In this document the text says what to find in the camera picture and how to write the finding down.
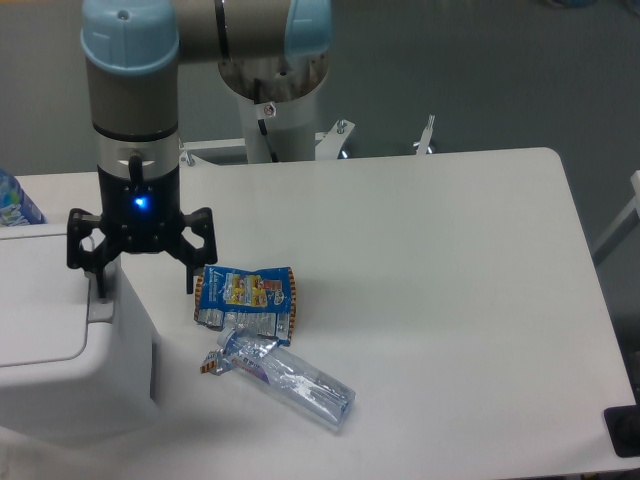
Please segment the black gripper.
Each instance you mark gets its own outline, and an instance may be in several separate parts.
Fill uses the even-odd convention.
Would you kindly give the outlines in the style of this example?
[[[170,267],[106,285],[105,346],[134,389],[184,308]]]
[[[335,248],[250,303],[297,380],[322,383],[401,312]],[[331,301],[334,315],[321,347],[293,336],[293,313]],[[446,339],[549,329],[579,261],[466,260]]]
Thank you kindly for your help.
[[[129,180],[98,171],[102,215],[73,208],[67,220],[67,266],[82,269],[96,280],[98,297],[107,299],[106,266],[121,253],[167,251],[186,268],[186,293],[194,293],[194,278],[218,261],[213,211],[209,207],[183,214],[180,208],[179,170],[134,185]],[[104,239],[93,250],[83,240],[94,230]],[[189,230],[196,246],[183,232]]]

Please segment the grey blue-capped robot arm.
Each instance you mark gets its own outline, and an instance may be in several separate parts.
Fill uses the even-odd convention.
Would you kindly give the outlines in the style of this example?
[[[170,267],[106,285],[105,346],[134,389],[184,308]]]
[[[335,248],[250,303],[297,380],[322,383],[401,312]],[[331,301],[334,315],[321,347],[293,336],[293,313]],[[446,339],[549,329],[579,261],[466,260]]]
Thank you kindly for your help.
[[[327,1],[86,1],[81,45],[97,134],[102,211],[73,209],[67,263],[107,298],[108,265],[123,253],[166,252],[189,276],[217,261],[212,211],[180,206],[178,73],[215,63],[248,103],[253,162],[311,160],[315,132],[290,108],[325,79]]]

